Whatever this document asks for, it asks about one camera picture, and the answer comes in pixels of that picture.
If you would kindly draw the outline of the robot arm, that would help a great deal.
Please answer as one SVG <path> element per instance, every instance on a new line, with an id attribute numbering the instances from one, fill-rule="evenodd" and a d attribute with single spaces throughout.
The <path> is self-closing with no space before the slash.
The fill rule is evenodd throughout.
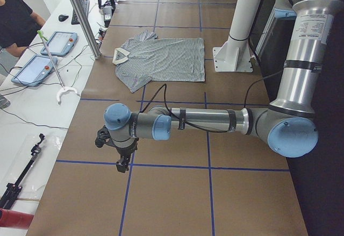
<path id="1" fill-rule="evenodd" d="M 235 111 L 148 106 L 133 112 L 116 103 L 105 110 L 96 146 L 117 150 L 120 159 L 116 166 L 122 173 L 128 170 L 140 138 L 168 140 L 173 127 L 213 133 L 239 131 L 260 138 L 288 158 L 309 153 L 318 142 L 311 101 L 334 16 L 342 9 L 343 0 L 276 0 L 275 15 L 296 20 L 277 97 L 267 108 Z"/>

